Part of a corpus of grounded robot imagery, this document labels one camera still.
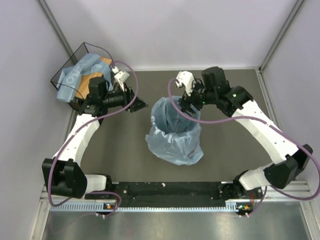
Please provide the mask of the dark blue trash bin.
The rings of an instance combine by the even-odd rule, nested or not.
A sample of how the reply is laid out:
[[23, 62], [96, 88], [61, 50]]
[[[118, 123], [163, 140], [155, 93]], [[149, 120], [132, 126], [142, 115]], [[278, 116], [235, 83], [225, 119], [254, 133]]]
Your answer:
[[202, 130], [199, 123], [182, 116], [168, 97], [160, 98], [152, 107], [151, 124], [156, 134], [170, 140], [176, 138], [196, 141]]

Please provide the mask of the light blue printed trash bag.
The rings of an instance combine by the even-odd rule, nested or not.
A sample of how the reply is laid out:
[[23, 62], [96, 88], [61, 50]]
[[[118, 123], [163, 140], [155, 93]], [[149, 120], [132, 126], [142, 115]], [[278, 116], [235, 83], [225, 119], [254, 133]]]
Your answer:
[[87, 53], [74, 66], [63, 68], [57, 80], [56, 99], [66, 103], [75, 97], [84, 99], [89, 93], [84, 84], [94, 77], [103, 77], [108, 82], [106, 89], [112, 90], [111, 62], [109, 58]]

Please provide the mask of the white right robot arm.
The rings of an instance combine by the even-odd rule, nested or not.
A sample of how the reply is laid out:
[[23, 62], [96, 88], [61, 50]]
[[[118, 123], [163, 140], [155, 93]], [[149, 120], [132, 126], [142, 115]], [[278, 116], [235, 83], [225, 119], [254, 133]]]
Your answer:
[[281, 130], [263, 113], [252, 95], [242, 86], [231, 87], [225, 72], [218, 66], [202, 71], [198, 80], [189, 71], [177, 75], [176, 86], [184, 88], [179, 100], [181, 110], [193, 116], [203, 105], [215, 105], [229, 118], [240, 123], [265, 149], [271, 163], [255, 170], [241, 173], [233, 192], [245, 198], [252, 189], [272, 186], [284, 189], [306, 167], [309, 156], [291, 140], [281, 135]]

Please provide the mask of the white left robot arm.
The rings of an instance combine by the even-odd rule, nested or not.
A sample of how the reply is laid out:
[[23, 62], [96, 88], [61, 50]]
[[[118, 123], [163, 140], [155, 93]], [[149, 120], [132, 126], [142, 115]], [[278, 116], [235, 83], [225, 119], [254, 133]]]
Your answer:
[[125, 83], [116, 83], [113, 90], [108, 90], [109, 85], [103, 77], [89, 80], [89, 93], [78, 110], [73, 129], [57, 153], [43, 161], [43, 177], [50, 195], [80, 199], [97, 192], [106, 199], [113, 194], [109, 175], [85, 174], [82, 171], [83, 154], [110, 108], [122, 107], [133, 113], [147, 107], [147, 104]]

